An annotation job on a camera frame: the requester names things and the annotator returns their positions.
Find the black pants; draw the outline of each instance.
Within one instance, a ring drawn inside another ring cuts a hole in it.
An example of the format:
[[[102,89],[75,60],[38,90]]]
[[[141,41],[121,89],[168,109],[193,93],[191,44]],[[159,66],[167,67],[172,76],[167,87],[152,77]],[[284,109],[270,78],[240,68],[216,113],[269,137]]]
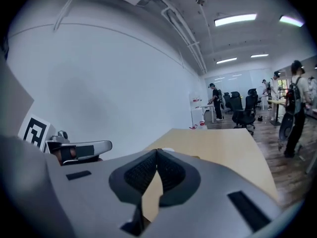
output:
[[[304,107],[305,105],[302,105],[301,110],[295,115],[295,125],[288,138],[286,152],[290,155],[294,154],[295,146],[298,143],[298,140],[300,139],[303,132],[304,122],[306,118]]]
[[[214,110],[216,111],[216,116],[219,119],[222,119],[222,114],[221,114],[221,110],[220,110],[220,101],[214,101]]]

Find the chair backrest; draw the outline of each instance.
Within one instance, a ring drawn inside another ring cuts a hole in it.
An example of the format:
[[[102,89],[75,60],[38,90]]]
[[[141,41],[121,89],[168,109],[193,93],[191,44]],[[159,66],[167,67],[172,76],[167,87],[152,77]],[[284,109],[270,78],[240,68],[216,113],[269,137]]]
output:
[[[246,110],[254,109],[258,101],[258,95],[252,95],[246,97]]]
[[[256,115],[256,105],[258,102],[258,95],[249,95],[246,97],[246,108],[245,108],[245,114],[247,116]]]
[[[248,91],[248,95],[255,95],[255,94],[258,94],[256,88],[252,88]]]
[[[240,93],[239,92],[231,92],[231,97],[232,98],[240,97]]]
[[[232,109],[234,111],[243,109],[240,94],[238,92],[232,92],[232,93],[237,93],[237,94],[232,94],[232,97],[230,98]]]
[[[223,96],[224,100],[226,101],[226,103],[229,103],[230,102],[230,95],[229,93],[224,93],[224,96]]]

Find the sneaker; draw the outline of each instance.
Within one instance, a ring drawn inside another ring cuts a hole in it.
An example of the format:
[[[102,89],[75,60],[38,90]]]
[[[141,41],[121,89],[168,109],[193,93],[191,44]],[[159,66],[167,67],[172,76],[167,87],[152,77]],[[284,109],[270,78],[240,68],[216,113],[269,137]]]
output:
[[[293,157],[295,156],[295,154],[294,154],[294,153],[289,153],[289,152],[287,152],[287,151],[285,150],[284,156],[285,156],[286,158],[293,158]]]

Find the backpack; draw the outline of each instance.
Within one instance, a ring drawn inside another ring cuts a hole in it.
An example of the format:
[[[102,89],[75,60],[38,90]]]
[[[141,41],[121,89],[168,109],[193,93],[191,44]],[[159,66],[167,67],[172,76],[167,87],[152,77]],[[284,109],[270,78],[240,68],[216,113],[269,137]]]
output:
[[[220,106],[222,109],[224,109],[222,91],[219,89],[218,93],[219,93]]]
[[[291,81],[289,85],[288,92],[286,94],[286,103],[287,106],[285,107],[286,112],[295,115],[297,114],[302,108],[302,101],[301,101],[301,94],[299,88],[297,86],[298,81],[301,77],[298,77],[296,83],[294,84]]]
[[[266,92],[268,95],[271,94],[271,83],[270,82],[267,84]]]

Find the wooden desk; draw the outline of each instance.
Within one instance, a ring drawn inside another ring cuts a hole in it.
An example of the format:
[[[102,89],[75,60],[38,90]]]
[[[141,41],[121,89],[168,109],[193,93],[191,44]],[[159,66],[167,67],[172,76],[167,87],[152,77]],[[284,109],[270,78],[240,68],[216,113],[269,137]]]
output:
[[[273,103],[276,104],[276,117],[274,121],[270,121],[271,124],[273,124],[274,126],[279,126],[281,125],[281,123],[278,121],[278,106],[279,104],[285,104],[285,100],[268,100],[269,103]]]
[[[256,142],[246,129],[171,129],[146,150],[172,148],[231,168],[278,201],[272,174]],[[153,221],[163,194],[158,173],[142,197],[143,215]]]

